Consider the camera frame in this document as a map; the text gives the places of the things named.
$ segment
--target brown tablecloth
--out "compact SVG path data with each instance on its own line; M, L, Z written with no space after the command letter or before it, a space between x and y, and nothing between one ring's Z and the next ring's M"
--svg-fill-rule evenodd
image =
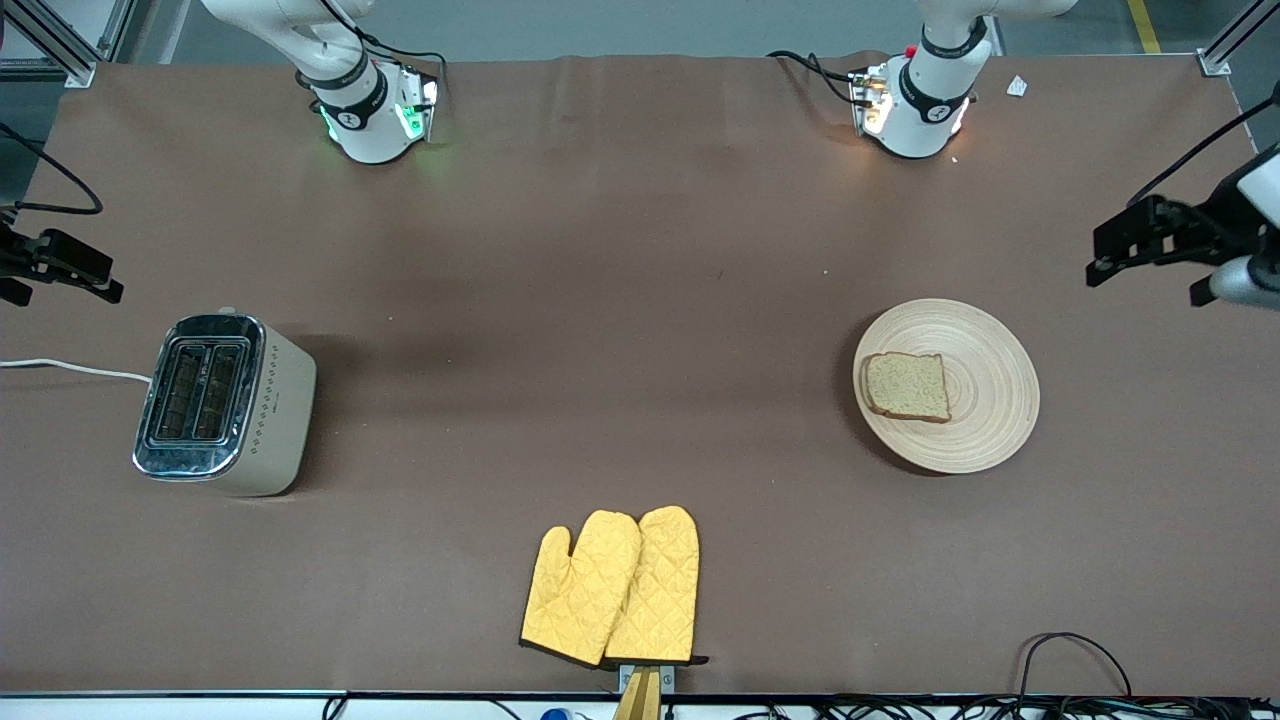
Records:
M133 470L141 384L0 374L0 687L613 687L516 646L539 538L680 503L712 657L685 691L1004 692L1059 629L1142 693L1275 691L1277 318L1188 307L1204 269L1083 278L1092 228L1235 114L1193 59L993 60L924 161L795 65L573 58L451 68L439 143L361 167L291 74L104 67L63 102L49 151L108 210L22 227L111 254L125 299L41 287L0 355L146 373L232 305L320 386L296 491L246 501ZM31 197L77 196L45 168ZM859 333L928 296L1039 373L1036 433L974 477L888 457L851 404ZM1036 691L1116 691L1037 659Z

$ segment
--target metal frame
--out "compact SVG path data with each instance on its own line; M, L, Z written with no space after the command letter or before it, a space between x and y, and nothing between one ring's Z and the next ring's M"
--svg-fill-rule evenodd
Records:
M1280 10L1280 0L1249 0L1249 4L1213 36L1207 47L1196 50L1201 72L1206 77L1231 74L1231 65L1226 63L1228 58L1276 10Z
M77 33L45 0L6 0L5 18L45 58L5 60L0 63L0 72L35 77L65 73L67 87L88 87L93 82L96 64L115 60L119 55L125 29L134 19L137 8L138 0L115 0L95 45Z
M44 0L9 0L4 14L18 32L67 73L67 87L88 87L93 82L97 63L106 58Z

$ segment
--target slice of bread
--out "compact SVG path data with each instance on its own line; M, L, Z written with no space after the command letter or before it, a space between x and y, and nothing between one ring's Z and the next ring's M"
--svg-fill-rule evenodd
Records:
M861 377L863 396L877 415L927 423L951 420L941 355L881 352L863 361Z

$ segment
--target small paper scrap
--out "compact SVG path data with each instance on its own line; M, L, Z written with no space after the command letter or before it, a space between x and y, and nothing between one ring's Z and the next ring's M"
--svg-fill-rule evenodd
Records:
M1014 82L1009 83L1009 90L1005 92L1012 95L1014 97L1027 95L1027 81L1023 79L1023 76L1014 76Z

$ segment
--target white power cord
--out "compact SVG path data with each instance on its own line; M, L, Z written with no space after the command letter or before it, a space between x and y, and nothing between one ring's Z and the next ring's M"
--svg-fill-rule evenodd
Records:
M140 380L151 384L151 378L147 375L138 375L134 373L120 373L118 370L102 370L99 368L86 368L84 365L76 365L73 363L63 363L61 360L50 360L47 357L37 357L35 360L0 360L0 368L61 368L64 370L76 370L77 373L88 373L91 375L106 375L109 378L125 378L131 380Z

